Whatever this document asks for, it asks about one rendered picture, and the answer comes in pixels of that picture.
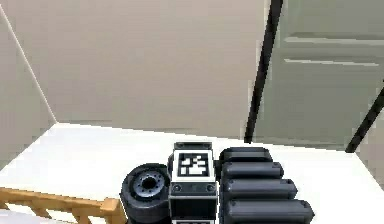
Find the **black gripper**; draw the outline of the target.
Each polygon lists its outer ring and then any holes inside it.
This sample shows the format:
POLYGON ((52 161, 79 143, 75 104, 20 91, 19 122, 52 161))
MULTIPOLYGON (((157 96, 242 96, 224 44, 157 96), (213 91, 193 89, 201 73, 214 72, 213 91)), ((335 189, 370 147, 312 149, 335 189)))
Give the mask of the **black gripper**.
POLYGON ((146 163, 134 168, 123 180, 120 192, 125 224, 171 224, 169 185, 164 164, 146 163))

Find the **light wooden slatted furniture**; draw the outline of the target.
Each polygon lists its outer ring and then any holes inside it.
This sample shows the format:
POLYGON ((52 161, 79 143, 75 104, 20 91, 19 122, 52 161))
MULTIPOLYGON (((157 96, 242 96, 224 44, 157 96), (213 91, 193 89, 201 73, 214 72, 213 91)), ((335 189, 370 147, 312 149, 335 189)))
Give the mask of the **light wooden slatted furniture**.
POLYGON ((103 218, 106 224, 126 224, 128 221, 119 199, 103 201, 0 187, 0 209, 8 204, 29 207, 39 216, 51 219, 49 210, 71 213, 76 224, 92 224, 90 216, 103 218))

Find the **pale grey-green room door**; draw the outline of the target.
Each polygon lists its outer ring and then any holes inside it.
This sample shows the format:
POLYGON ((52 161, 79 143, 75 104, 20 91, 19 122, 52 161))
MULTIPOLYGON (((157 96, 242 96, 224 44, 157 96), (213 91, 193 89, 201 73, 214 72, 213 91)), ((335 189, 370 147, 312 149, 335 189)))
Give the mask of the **pale grey-green room door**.
POLYGON ((355 151, 380 112, 384 0, 266 0, 244 139, 355 151))

